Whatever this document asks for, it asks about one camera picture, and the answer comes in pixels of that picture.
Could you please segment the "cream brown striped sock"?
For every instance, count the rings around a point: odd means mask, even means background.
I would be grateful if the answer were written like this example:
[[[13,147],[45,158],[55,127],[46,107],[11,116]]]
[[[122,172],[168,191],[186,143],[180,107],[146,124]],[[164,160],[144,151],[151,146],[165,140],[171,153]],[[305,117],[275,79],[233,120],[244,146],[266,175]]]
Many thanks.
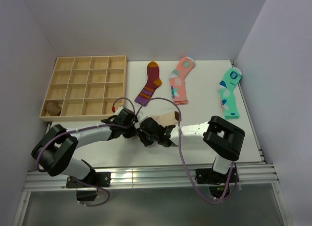
[[[180,119],[180,113],[172,111],[162,115],[152,115],[151,118],[163,127],[175,125]]]

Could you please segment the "tan brown ribbed sock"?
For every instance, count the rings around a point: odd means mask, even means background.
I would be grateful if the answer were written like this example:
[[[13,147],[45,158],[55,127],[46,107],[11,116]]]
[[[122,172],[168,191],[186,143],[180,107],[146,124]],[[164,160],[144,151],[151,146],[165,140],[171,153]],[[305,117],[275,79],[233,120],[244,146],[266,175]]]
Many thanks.
[[[61,113],[61,107],[55,101],[48,102],[45,109],[50,116],[59,116]]]

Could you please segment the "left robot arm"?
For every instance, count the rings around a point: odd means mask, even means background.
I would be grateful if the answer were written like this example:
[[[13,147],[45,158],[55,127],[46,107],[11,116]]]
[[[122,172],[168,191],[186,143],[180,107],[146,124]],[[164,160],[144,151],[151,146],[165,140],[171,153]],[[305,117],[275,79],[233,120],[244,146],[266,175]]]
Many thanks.
[[[84,160],[73,158],[75,150],[86,145],[136,135],[135,113],[121,108],[113,116],[98,124],[76,129],[66,129],[56,124],[39,141],[31,152],[36,160],[36,170],[50,176],[68,175],[84,187],[97,183],[95,169]]]

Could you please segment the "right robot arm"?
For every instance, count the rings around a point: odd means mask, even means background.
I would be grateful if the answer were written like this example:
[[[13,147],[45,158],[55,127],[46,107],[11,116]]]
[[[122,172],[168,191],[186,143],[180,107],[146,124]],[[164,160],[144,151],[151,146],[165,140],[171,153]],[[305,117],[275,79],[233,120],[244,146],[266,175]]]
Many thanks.
[[[206,143],[216,152],[211,170],[211,177],[216,182],[222,182],[228,176],[231,163],[239,159],[245,132],[219,116],[212,116],[208,122],[201,124],[166,127],[142,114],[137,119],[137,134],[146,147],[153,143],[167,148]]]

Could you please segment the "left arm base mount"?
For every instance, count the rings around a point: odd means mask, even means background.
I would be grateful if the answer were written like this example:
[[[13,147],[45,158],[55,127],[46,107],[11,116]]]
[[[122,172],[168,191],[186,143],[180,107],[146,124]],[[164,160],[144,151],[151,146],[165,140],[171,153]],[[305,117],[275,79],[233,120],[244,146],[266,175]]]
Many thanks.
[[[95,207],[109,201],[111,195],[105,188],[110,186],[110,181],[110,172],[94,172],[83,180],[69,176],[66,181],[66,188],[76,189],[76,199],[80,204],[87,207]],[[91,202],[99,196],[100,192],[106,193],[106,199],[101,203],[92,204]]]

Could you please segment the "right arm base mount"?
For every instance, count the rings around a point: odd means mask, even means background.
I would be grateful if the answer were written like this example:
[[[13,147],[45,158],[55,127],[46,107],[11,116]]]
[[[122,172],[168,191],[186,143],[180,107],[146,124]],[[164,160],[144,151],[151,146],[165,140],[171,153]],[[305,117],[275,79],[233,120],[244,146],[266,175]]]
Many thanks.
[[[230,169],[226,174],[215,172],[212,168],[196,169],[195,173],[195,181],[198,184],[220,185],[226,183]]]

